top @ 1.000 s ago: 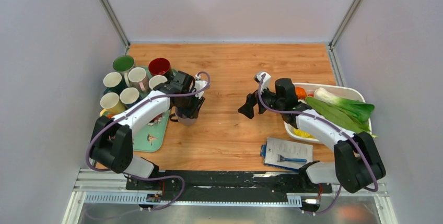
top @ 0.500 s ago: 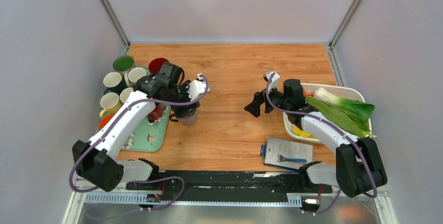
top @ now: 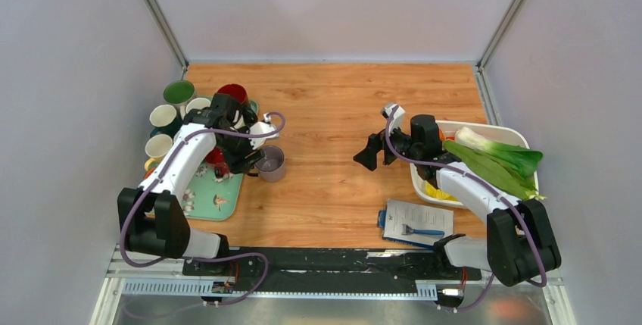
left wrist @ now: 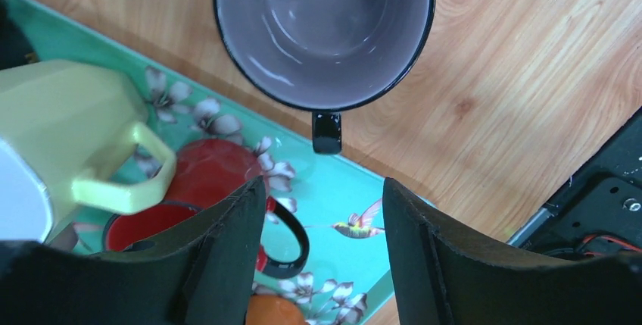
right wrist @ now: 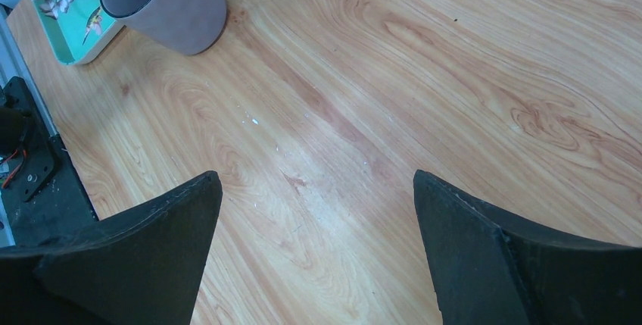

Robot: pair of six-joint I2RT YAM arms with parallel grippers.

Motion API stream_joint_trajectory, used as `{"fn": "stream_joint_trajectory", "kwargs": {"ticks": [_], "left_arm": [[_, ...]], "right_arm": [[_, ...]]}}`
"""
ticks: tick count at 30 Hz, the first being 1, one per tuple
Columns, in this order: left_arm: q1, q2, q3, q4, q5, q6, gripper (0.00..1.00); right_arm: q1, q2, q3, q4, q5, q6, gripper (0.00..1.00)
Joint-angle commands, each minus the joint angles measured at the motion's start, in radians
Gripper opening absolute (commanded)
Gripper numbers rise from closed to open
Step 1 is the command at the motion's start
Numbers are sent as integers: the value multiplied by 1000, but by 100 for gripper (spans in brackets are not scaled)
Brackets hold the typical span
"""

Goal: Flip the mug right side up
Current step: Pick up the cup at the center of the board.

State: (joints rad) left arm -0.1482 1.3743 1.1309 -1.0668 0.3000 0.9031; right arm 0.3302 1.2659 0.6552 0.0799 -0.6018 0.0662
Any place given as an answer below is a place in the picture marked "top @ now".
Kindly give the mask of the black skull mug red inside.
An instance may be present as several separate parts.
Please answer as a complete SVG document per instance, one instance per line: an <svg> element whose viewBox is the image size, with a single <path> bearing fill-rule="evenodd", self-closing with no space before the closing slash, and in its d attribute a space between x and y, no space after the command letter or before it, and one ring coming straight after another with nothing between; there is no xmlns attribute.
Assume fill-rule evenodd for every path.
<svg viewBox="0 0 642 325"><path fill-rule="evenodd" d="M221 86L217 93L227 94L239 101L244 106L251 108L255 113L259 111L258 104L249 98L248 92L244 86L231 83Z"/></svg>

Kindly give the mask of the pink octagonal mug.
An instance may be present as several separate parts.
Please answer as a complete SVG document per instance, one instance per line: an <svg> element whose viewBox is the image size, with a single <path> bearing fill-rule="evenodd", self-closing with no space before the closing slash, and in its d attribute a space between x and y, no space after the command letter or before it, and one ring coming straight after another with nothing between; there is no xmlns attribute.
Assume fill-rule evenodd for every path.
<svg viewBox="0 0 642 325"><path fill-rule="evenodd" d="M185 117L187 113L195 109L209 108L210 104L211 104L211 100L208 98L204 98L204 97L194 98L186 105L184 111L182 112L182 116Z"/></svg>

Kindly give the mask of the cream floral mug green inside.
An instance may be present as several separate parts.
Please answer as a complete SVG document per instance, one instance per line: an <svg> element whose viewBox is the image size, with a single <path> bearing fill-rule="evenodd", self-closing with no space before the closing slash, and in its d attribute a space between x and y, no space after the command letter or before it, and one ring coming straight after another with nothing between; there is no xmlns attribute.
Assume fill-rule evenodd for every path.
<svg viewBox="0 0 642 325"><path fill-rule="evenodd" d="M196 88L187 80L177 80L165 87L163 98L167 104L179 110L196 98Z"/></svg>

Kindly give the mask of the red mug black handle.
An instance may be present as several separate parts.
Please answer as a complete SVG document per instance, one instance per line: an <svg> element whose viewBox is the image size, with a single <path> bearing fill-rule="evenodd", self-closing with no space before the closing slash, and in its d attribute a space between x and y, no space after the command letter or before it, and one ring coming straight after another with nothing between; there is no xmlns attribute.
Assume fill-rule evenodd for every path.
<svg viewBox="0 0 642 325"><path fill-rule="evenodd" d="M230 177L229 165L226 162L224 154L219 148L210 151L205 159L206 165L213 171L214 180L222 182Z"/></svg>

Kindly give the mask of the dark green octagonal mug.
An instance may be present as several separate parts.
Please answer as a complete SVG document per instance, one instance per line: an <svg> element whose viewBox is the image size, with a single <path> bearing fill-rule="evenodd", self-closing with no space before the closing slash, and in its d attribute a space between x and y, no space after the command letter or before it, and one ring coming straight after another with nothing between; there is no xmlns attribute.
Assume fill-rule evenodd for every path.
<svg viewBox="0 0 642 325"><path fill-rule="evenodd" d="M182 126L180 115L172 105L158 105L149 114L149 122L153 126L149 133L150 138L165 134L173 139Z"/></svg>

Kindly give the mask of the mauve mug black handle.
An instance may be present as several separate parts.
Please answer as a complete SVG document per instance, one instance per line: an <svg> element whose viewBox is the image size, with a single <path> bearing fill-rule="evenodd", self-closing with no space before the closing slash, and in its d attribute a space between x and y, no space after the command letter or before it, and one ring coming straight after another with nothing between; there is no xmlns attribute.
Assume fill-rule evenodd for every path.
<svg viewBox="0 0 642 325"><path fill-rule="evenodd" d="M259 177L269 183L276 183L285 177L285 154L281 148L268 145L261 148L263 157L254 165L255 172L250 177Z"/></svg>

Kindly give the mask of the yellow mug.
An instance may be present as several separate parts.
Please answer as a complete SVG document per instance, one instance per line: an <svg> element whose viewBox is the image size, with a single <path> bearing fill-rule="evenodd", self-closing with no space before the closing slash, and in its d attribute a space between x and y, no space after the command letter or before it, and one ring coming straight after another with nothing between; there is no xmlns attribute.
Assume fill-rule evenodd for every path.
<svg viewBox="0 0 642 325"><path fill-rule="evenodd" d="M152 136L145 143L145 154L148 156L148 160L144 164L144 169L148 171L153 163L161 163L172 146L173 138L171 136L163 133Z"/></svg>

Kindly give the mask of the orange mug black handle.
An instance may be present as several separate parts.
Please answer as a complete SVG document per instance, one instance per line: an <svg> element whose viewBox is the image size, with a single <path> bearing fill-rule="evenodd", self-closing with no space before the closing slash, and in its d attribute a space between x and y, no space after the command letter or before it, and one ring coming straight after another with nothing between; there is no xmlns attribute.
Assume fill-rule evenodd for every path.
<svg viewBox="0 0 642 325"><path fill-rule="evenodd" d="M146 174L144 175L144 180L146 180L148 177L150 177L150 175L152 175L154 171L155 171L155 167L153 167L150 170L148 170L146 172Z"/></svg>

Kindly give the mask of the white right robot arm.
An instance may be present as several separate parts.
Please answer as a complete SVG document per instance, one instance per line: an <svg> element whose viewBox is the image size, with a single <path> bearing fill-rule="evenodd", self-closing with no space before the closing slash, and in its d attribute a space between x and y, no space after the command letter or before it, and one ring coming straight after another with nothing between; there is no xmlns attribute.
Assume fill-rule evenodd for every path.
<svg viewBox="0 0 642 325"><path fill-rule="evenodd" d="M507 128L418 114L405 133L400 107L383 115L385 128L368 137L354 160L368 170L377 168L378 153L387 165L407 162L415 182L434 183L486 227L485 238L475 239L455 233L452 211L435 199L426 209L393 200L385 209L384 237L433 250L432 268L442 278L471 267L491 272L505 286L545 286L547 272L559 268L562 257L535 177L542 154Z"/></svg>

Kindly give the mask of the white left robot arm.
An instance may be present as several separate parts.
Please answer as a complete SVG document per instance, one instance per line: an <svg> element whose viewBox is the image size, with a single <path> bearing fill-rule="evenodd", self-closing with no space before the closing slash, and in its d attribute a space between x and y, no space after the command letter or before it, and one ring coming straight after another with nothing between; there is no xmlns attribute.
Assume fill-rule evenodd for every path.
<svg viewBox="0 0 642 325"><path fill-rule="evenodd" d="M207 108L185 113L170 150L155 171L117 197L120 253L165 258L198 258L213 275L227 272L232 256L224 235L192 228L181 201L206 156L218 148L232 173L244 173L262 158L260 147L276 138L282 126L273 113L258 117L248 103L217 93Z"/></svg>

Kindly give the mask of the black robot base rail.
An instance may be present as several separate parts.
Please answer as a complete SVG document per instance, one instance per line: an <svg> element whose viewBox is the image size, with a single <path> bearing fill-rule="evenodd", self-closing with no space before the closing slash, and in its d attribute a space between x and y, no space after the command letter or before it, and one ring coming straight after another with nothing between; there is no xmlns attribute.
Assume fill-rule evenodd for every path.
<svg viewBox="0 0 642 325"><path fill-rule="evenodd" d="M462 270L422 249L235 247L234 261L184 263L190 277L238 280L239 290L256 285L262 292L410 294L419 280L458 285L462 278L480 280L479 270Z"/></svg>

